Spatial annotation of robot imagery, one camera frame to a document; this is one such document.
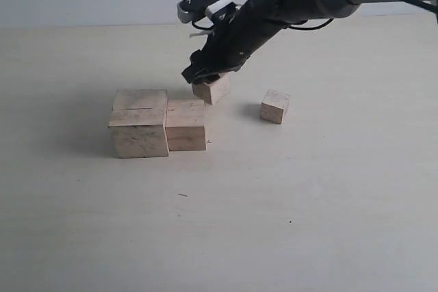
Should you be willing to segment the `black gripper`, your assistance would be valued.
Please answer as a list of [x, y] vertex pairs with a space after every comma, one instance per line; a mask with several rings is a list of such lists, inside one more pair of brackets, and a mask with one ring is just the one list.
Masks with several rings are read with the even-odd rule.
[[231, 0], [217, 0], [203, 8], [212, 32], [200, 51], [190, 56], [181, 73], [194, 85], [210, 84], [220, 73], [238, 71], [249, 57], [284, 28], [278, 19], [279, 0], [247, 0], [237, 8]]

